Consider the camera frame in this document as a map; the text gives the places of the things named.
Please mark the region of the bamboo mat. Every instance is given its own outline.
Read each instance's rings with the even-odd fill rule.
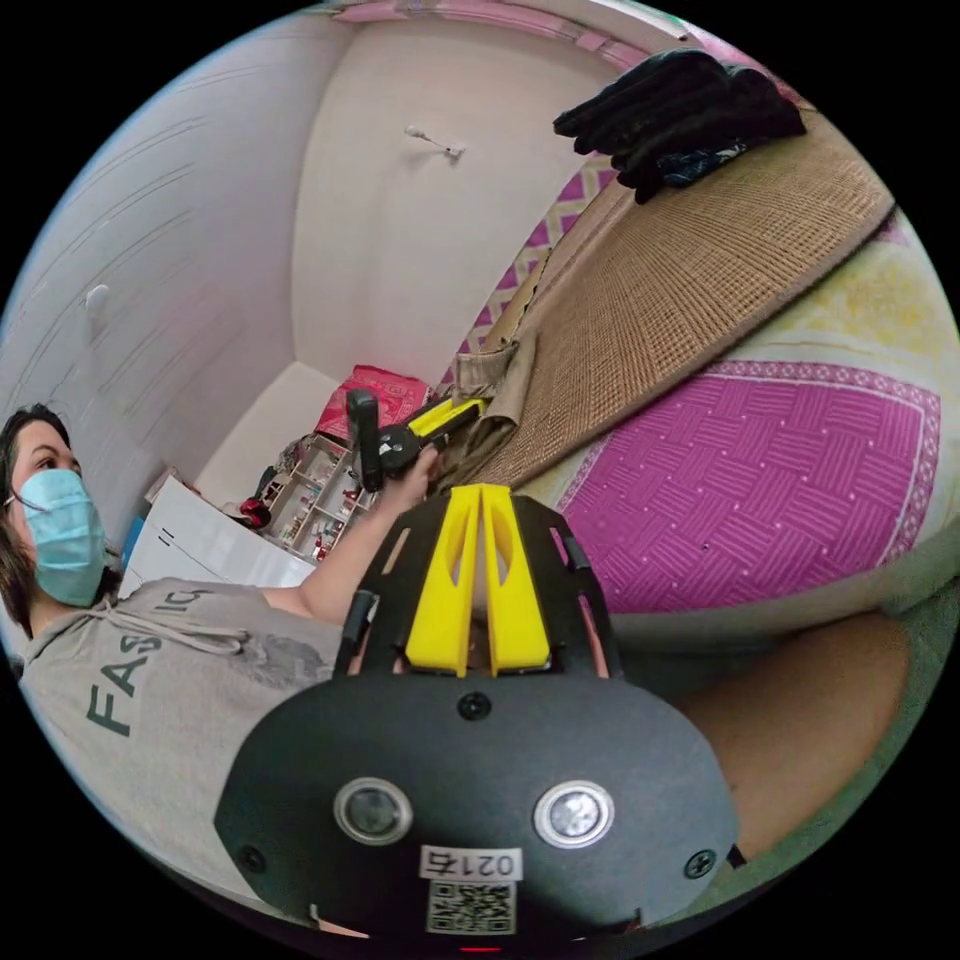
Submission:
[[[610,183],[557,244],[516,433],[474,482],[520,486],[747,336],[853,254],[894,200],[823,116],[638,206]]]

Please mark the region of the woman's hand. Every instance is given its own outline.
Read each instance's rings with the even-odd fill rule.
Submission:
[[[399,480],[388,480],[384,484],[377,510],[400,516],[423,503],[438,456],[436,447],[421,450],[417,462]]]

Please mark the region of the camera lens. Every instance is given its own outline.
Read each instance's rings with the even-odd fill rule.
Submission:
[[[610,829],[613,800],[586,780],[559,783],[537,802],[533,823],[540,838],[553,847],[586,847]]]
[[[386,780],[362,777],[342,787],[333,802],[340,829],[358,843],[385,846],[402,839],[413,823],[403,791]]]

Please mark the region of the yellow clamp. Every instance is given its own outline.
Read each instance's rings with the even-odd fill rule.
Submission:
[[[547,633],[510,488],[472,484],[454,487],[450,494],[406,645],[415,670],[466,676],[481,516],[493,676],[542,669],[549,662]]]
[[[407,426],[418,437],[428,437],[433,433],[441,432],[450,421],[459,418],[474,407],[477,409],[477,415],[479,416],[486,409],[486,406],[486,400],[466,400],[455,405],[453,399],[450,398],[430,407],[419,417],[412,419]]]

